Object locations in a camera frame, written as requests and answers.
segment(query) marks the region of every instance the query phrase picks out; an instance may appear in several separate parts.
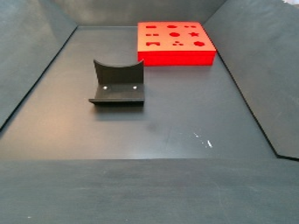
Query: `dark gray surface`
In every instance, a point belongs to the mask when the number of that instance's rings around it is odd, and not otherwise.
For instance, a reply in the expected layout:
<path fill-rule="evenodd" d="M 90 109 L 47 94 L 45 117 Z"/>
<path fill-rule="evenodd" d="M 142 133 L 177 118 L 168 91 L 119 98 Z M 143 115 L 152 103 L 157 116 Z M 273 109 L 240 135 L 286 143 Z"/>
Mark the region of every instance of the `dark gray surface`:
<path fill-rule="evenodd" d="M 299 158 L 299 11 L 228 0 L 205 29 L 280 156 Z"/>
<path fill-rule="evenodd" d="M 45 0 L 0 0 L 0 129 L 75 25 Z"/>
<path fill-rule="evenodd" d="M 5 224 L 294 224 L 299 165 L 277 159 L 0 163 Z"/>
<path fill-rule="evenodd" d="M 1 159 L 272 158 L 229 73 L 143 68 L 143 106 L 101 107 L 93 59 L 135 63 L 135 27 L 79 27 L 0 136 Z"/>
<path fill-rule="evenodd" d="M 226 0 L 51 0 L 78 25 L 135 25 L 139 21 L 205 22 Z"/>

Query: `black curved holder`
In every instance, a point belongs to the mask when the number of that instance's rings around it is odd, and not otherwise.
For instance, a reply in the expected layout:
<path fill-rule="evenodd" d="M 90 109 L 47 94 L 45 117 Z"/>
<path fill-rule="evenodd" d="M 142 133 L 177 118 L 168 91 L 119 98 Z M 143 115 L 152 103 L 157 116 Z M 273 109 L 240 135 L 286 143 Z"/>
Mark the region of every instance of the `black curved holder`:
<path fill-rule="evenodd" d="M 93 60 L 97 92 L 93 104 L 143 103 L 143 62 L 131 66 L 106 66 Z"/>

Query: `gray tray floor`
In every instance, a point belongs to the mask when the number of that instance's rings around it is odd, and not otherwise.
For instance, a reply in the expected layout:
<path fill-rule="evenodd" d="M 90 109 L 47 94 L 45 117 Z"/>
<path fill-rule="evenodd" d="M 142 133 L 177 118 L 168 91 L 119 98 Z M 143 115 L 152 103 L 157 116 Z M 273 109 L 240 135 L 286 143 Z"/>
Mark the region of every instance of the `gray tray floor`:
<path fill-rule="evenodd" d="M 143 69 L 142 107 L 95 108 L 91 60 L 135 63 L 134 27 L 79 27 L 1 132 L 0 159 L 273 158 L 218 56 Z"/>

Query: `shape-shaped hole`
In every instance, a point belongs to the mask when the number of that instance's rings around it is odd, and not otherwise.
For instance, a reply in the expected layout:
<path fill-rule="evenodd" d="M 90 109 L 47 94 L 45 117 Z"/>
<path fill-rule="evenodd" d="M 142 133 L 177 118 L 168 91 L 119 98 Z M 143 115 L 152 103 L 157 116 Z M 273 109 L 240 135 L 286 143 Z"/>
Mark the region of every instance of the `shape-shaped hole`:
<path fill-rule="evenodd" d="M 145 42 L 145 45 L 146 46 L 150 46 L 150 45 L 158 46 L 160 42 Z"/>
<path fill-rule="evenodd" d="M 200 34 L 197 32 L 190 32 L 189 34 L 190 34 L 192 37 L 198 37 L 200 36 Z"/>
<path fill-rule="evenodd" d="M 204 43 L 200 42 L 200 41 L 194 41 L 193 44 L 194 44 L 196 46 L 205 46 Z"/>
<path fill-rule="evenodd" d="M 174 41 L 172 45 L 173 46 L 182 46 L 182 43 L 180 43 L 180 41 Z"/>
<path fill-rule="evenodd" d="M 174 38 L 181 36 L 178 32 L 170 32 L 169 35 Z"/>

